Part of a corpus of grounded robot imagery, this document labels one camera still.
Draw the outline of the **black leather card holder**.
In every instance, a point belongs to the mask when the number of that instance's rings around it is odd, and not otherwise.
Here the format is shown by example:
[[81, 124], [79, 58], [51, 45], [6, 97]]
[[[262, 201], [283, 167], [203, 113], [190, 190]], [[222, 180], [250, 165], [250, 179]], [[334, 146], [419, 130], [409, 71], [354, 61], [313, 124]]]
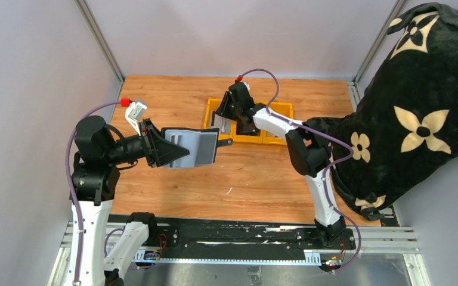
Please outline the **black leather card holder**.
[[187, 150], [186, 155], [171, 160], [164, 167], [168, 169], [182, 169], [214, 164], [219, 148], [227, 147], [234, 140], [219, 139], [220, 128], [191, 129], [191, 128], [163, 128], [163, 137], [178, 147]]

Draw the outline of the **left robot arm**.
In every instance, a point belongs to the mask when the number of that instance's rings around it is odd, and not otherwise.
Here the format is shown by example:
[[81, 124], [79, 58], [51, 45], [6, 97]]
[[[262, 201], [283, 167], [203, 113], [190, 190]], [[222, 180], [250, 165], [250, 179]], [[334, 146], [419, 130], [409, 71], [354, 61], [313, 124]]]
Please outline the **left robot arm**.
[[69, 270], [73, 285], [123, 285], [138, 249], [154, 245], [160, 238], [155, 215], [135, 212], [112, 251], [104, 254], [107, 222], [120, 178], [118, 165], [145, 158], [149, 166], [160, 167], [190, 153], [168, 142], [149, 119], [143, 120], [139, 129], [141, 134], [125, 138], [100, 116], [85, 117], [75, 127], [78, 151], [74, 169], [67, 173], [74, 189], [73, 224], [78, 227]]

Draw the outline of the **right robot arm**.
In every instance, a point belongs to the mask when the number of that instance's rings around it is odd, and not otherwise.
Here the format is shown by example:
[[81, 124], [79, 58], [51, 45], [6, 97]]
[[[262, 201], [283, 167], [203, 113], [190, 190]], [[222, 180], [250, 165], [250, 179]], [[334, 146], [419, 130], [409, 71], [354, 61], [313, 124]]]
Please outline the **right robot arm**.
[[330, 181], [327, 138], [305, 122], [283, 116], [265, 104], [255, 103], [244, 82], [229, 86], [216, 114], [243, 126], [266, 131], [286, 142], [290, 162], [304, 176], [314, 202], [319, 245], [330, 249], [338, 244], [346, 230], [346, 222], [336, 204]]

